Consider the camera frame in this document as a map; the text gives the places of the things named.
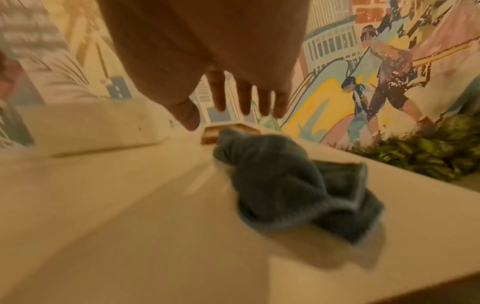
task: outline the painted wall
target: painted wall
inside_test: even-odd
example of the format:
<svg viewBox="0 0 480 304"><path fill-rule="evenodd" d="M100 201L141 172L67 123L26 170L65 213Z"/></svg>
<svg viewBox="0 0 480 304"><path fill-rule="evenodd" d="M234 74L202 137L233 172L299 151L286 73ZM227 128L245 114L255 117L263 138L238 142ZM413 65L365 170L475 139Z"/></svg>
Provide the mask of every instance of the painted wall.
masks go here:
<svg viewBox="0 0 480 304"><path fill-rule="evenodd" d="M480 7L474 0L312 0L282 120L238 106L226 78L219 113L202 78L191 99L203 124L248 121L347 147L431 127L480 93ZM141 98L94 0L0 0L0 149L34 144L14 106ZM172 128L179 127L173 119Z"/></svg>

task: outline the hand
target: hand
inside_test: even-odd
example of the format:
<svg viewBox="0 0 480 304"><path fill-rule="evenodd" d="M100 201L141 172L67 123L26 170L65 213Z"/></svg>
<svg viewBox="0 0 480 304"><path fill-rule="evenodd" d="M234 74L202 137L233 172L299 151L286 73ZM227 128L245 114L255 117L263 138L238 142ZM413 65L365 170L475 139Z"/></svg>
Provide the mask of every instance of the hand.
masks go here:
<svg viewBox="0 0 480 304"><path fill-rule="evenodd" d="M118 56L138 90L187 129L200 123L189 99L206 75L213 102L226 109L225 74L236 80L242 113L252 86L259 110L287 111L309 0L99 0Z"/></svg>

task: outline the wall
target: wall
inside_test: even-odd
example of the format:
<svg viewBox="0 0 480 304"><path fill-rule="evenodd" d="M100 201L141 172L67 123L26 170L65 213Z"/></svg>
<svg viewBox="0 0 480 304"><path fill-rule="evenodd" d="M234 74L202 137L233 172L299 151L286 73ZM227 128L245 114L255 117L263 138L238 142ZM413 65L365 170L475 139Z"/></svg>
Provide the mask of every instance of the wall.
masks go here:
<svg viewBox="0 0 480 304"><path fill-rule="evenodd" d="M205 78L191 99L202 124L248 121L335 147L403 136L480 90L479 17L473 0L312 0L284 119L261 117L255 93L244 117L230 75L226 112L213 107ZM0 79L0 149L35 144L16 107L142 98L94 0L0 0L0 18L0 50L15 72ZM365 28L375 37L362 43Z"/></svg>

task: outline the towel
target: towel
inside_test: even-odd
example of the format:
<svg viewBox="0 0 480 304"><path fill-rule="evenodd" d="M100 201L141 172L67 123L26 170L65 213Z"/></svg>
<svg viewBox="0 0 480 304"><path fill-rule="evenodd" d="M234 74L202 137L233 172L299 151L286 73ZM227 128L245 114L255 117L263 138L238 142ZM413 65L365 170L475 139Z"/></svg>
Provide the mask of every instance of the towel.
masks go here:
<svg viewBox="0 0 480 304"><path fill-rule="evenodd" d="M224 129L213 156L234 167L238 214L259 231L312 223L358 244L384 210L367 189L366 164L310 161L305 149L285 136Z"/></svg>

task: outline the table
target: table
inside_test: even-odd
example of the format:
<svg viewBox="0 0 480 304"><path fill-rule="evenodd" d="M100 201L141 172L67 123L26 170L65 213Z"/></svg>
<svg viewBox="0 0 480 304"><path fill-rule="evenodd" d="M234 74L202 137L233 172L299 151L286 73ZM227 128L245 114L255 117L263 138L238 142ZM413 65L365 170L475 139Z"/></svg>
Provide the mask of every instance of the table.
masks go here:
<svg viewBox="0 0 480 304"><path fill-rule="evenodd" d="M359 247L261 234L199 142L0 158L0 303L366 304L480 270L480 193L298 140L365 161L382 224Z"/></svg>

